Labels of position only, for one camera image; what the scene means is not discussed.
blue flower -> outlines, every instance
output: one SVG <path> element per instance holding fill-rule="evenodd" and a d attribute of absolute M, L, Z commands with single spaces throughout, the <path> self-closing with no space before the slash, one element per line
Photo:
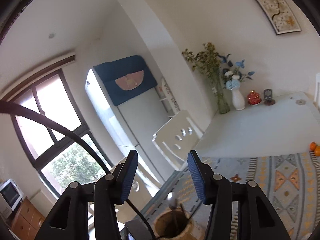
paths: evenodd
<path fill-rule="evenodd" d="M 240 68 L 244 68 L 244 60 L 243 61 L 237 61 L 236 65 Z"/>
<path fill-rule="evenodd" d="M 226 82 L 226 89 L 228 90 L 239 89 L 239 88 L 240 88 L 239 80 L 229 80 Z"/>
<path fill-rule="evenodd" d="M 218 57 L 221 58 L 221 63 L 227 63 L 227 62 L 228 62 L 228 57 L 229 57 L 230 55 L 231 55 L 231 53 L 228 54 L 228 55 L 226 55 L 226 56 L 223 56 L 223 55 L 219 55 L 219 54 L 218 54 Z"/>

white vase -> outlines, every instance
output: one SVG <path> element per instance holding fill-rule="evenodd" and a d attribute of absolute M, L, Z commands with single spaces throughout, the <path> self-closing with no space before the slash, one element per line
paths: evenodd
<path fill-rule="evenodd" d="M 232 103 L 236 110 L 240 111 L 245 109 L 245 101 L 243 95 L 240 93 L 239 89 L 232 89 Z"/>

framed painting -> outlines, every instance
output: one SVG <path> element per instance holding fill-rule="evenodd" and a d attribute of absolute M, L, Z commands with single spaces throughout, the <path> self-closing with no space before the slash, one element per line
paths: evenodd
<path fill-rule="evenodd" d="M 285 0 L 257 0 L 276 34 L 300 32 L 300 25 Z"/>

orange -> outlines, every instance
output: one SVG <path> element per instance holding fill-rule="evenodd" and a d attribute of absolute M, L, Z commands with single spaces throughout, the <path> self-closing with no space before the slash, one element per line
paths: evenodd
<path fill-rule="evenodd" d="M 320 156 L 320 146 L 315 148 L 315 156 Z"/>
<path fill-rule="evenodd" d="M 310 143 L 310 152 L 313 152 L 317 147 L 317 144 L 315 142 Z"/>

blue gripper pad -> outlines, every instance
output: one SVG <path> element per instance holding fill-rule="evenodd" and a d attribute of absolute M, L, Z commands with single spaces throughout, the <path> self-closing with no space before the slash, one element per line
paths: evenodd
<path fill-rule="evenodd" d="M 206 197 L 205 197 L 204 179 L 202 178 L 199 167 L 196 163 L 195 158 L 191 154 L 191 152 L 188 153 L 187 161 L 188 161 L 188 168 L 190 171 L 190 175 L 192 177 L 193 185 L 195 186 L 198 198 L 201 199 L 203 203 L 205 203 Z"/>
<path fill-rule="evenodd" d="M 131 150 L 127 159 L 124 162 L 123 168 L 119 173 L 119 177 L 121 177 L 120 174 L 122 172 L 125 172 L 124 179 L 122 181 L 121 196 L 120 196 L 122 203 L 124 203 L 124 201 L 129 197 L 132 182 L 137 171 L 137 167 L 138 167 L 138 153 L 135 150 Z"/>

